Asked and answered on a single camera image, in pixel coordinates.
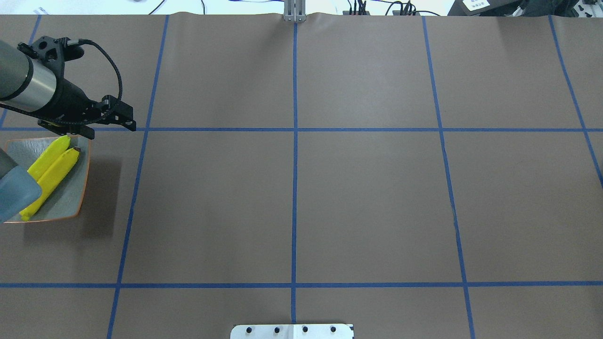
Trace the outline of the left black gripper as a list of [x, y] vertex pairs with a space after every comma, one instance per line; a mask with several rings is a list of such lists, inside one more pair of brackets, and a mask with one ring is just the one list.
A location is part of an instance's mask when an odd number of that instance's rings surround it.
[[133, 107], [112, 95], [101, 103], [89, 99], [83, 90], [66, 79], [57, 81], [52, 100], [37, 112], [37, 124], [52, 132], [70, 132], [89, 140], [95, 131], [89, 124], [120, 125], [129, 131], [137, 130]]

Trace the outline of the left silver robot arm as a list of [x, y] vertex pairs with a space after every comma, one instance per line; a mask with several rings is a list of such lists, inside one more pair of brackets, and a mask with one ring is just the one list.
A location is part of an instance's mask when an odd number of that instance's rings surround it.
[[[93, 46], [107, 59], [118, 81], [118, 94], [100, 101], [65, 78], [65, 65]], [[20, 217], [28, 222], [39, 212], [77, 165], [81, 150], [71, 136], [93, 140], [93, 124], [121, 125], [136, 131], [133, 107], [125, 103], [121, 73], [98, 43], [69, 37], [42, 36], [33, 44], [12, 47], [1, 43], [1, 108], [36, 118], [37, 124], [57, 138], [28, 168], [6, 151], [1, 152], [1, 221]]]

